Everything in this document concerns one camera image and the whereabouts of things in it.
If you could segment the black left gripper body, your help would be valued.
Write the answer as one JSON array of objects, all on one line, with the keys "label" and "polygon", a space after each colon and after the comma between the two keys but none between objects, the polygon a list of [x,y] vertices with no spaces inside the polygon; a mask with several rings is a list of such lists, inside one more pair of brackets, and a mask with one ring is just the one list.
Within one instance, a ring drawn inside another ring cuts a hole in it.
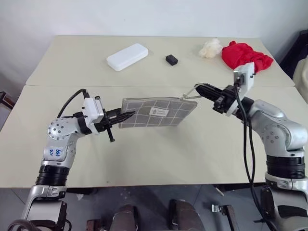
[{"label": "black left gripper body", "polygon": [[111,132],[111,128],[112,128],[111,117],[108,117],[106,115],[106,110],[105,109],[103,109],[103,118],[100,120],[100,122],[95,123],[94,126],[95,126],[96,130],[99,133],[107,131],[110,142],[114,142],[115,141],[115,139],[114,139],[114,137],[112,135],[112,132]]}]

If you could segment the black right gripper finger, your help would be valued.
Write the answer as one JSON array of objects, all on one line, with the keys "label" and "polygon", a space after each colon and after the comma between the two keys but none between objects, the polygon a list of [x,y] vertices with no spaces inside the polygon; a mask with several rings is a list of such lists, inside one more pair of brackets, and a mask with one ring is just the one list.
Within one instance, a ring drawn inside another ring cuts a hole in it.
[{"label": "black right gripper finger", "polygon": [[208,83],[199,83],[195,85],[195,90],[200,96],[220,96],[222,90]]},{"label": "black right gripper finger", "polygon": [[212,88],[197,88],[196,91],[200,96],[213,102],[219,98],[219,91]]}]

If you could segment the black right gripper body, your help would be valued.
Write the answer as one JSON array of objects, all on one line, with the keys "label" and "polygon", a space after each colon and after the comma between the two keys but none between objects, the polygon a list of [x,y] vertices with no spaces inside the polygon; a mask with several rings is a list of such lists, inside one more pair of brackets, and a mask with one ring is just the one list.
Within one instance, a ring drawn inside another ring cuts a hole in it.
[{"label": "black right gripper body", "polygon": [[214,100],[213,110],[219,113],[227,113],[231,105],[236,101],[234,86],[228,85],[221,90],[216,88],[217,98]]}]

